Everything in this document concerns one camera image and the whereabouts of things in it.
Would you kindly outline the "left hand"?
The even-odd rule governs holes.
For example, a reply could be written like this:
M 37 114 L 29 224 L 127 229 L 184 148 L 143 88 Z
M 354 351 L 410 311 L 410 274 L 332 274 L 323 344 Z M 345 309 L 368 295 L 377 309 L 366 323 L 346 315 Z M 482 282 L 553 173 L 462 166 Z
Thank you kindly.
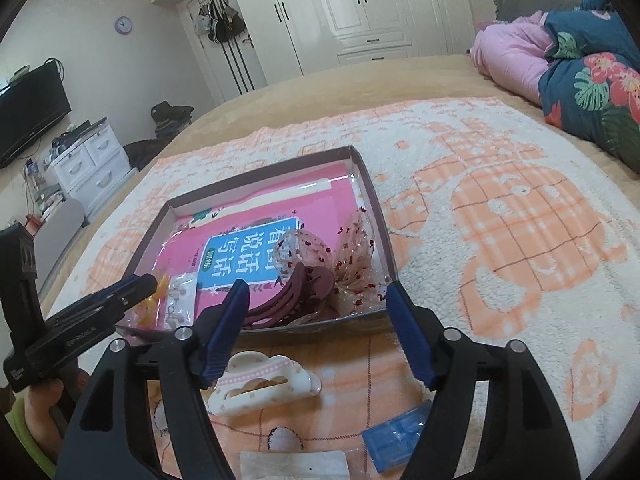
M 52 462 L 58 459 L 63 445 L 63 436 L 52 410 L 61 400 L 64 384 L 60 378 L 47 379 L 39 385 L 29 387 L 25 394 L 25 422 L 40 451 Z

